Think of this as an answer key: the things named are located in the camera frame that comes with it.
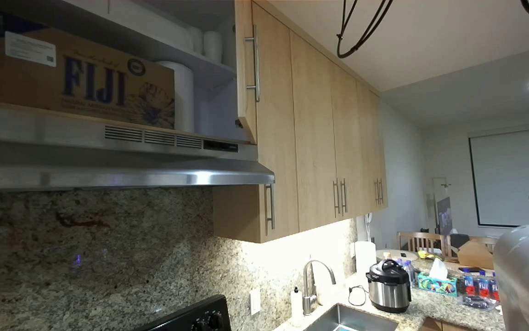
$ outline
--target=white wall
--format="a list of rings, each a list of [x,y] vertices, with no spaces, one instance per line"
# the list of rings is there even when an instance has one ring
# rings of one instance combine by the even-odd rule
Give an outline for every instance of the white wall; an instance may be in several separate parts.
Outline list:
[[[434,177],[445,177],[453,184],[447,190],[453,201],[453,223],[462,234],[500,237],[509,230],[478,225],[469,136],[517,129],[529,129],[529,114],[491,118],[486,122],[469,122],[425,131],[427,182]]]
[[[385,107],[381,122],[388,208],[374,215],[372,236],[379,248],[394,248],[399,232],[427,226],[425,155],[421,131],[397,111]]]

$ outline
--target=range hood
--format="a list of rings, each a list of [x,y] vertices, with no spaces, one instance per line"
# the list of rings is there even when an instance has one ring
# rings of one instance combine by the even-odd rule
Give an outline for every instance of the range hood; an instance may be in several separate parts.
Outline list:
[[[274,184],[256,145],[0,105],[0,191]]]

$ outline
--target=cabinet handle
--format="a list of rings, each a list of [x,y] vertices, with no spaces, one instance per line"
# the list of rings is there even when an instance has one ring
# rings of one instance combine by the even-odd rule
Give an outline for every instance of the cabinet handle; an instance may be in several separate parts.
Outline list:
[[[271,230],[276,230],[276,195],[274,186],[265,186],[265,221],[271,223]]]
[[[339,190],[339,180],[333,180],[333,193],[335,193],[335,215],[340,215],[340,190]]]
[[[379,180],[379,197],[381,197],[381,204],[386,203],[386,195],[385,195],[385,184],[383,184],[383,179]]]
[[[254,52],[254,83],[247,87],[247,90],[254,90],[254,100],[261,103],[261,54],[260,54],[260,35],[258,35],[258,26],[252,26],[252,37],[247,37],[245,43],[252,44]]]
[[[346,186],[346,179],[342,180],[342,212],[348,214],[350,212],[350,190]]]
[[[381,190],[379,190],[379,180],[375,180],[375,203],[381,204]]]

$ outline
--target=stainless steel faucet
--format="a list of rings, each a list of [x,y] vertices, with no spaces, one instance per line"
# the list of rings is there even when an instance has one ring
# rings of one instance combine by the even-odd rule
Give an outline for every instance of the stainless steel faucet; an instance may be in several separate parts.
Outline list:
[[[304,267],[304,315],[311,315],[320,305],[320,296],[317,293],[315,263],[326,267],[331,274],[333,285],[337,285],[337,276],[331,267],[320,260],[309,260]]]

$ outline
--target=upper cabinet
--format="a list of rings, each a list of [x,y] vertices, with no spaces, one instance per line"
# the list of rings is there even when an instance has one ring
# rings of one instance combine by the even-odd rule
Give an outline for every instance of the upper cabinet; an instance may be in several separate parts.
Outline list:
[[[300,35],[291,33],[300,228],[340,217],[340,180],[335,162],[333,65]]]
[[[364,98],[364,127],[366,127],[366,149],[364,155],[368,169],[368,203],[370,212],[379,212],[388,206],[388,182],[386,182],[386,157],[381,131],[381,100],[368,88],[361,88]]]
[[[238,68],[245,68],[245,48],[249,46],[245,28],[252,15],[243,11],[250,2],[65,0],[65,4],[69,6],[59,8],[70,15],[61,15],[59,22],[50,19],[47,24],[149,61],[190,68],[195,96],[194,116],[190,116],[194,133],[254,140],[254,118],[249,116],[243,94],[247,90],[245,72],[238,76]]]
[[[339,66],[333,66],[333,120],[335,120],[335,155],[339,175],[339,197],[342,219],[351,219],[368,212],[368,173],[364,162],[364,103],[361,101],[359,81]]]
[[[256,109],[256,140],[260,162],[276,173],[269,188],[219,188],[216,190],[216,234],[223,237],[271,241],[298,232],[296,184],[296,122],[293,111],[293,63],[289,54],[289,28],[254,6],[254,44],[247,59],[247,76],[260,70],[260,98],[247,98]]]
[[[366,214],[364,105],[353,76],[293,33],[300,228]]]

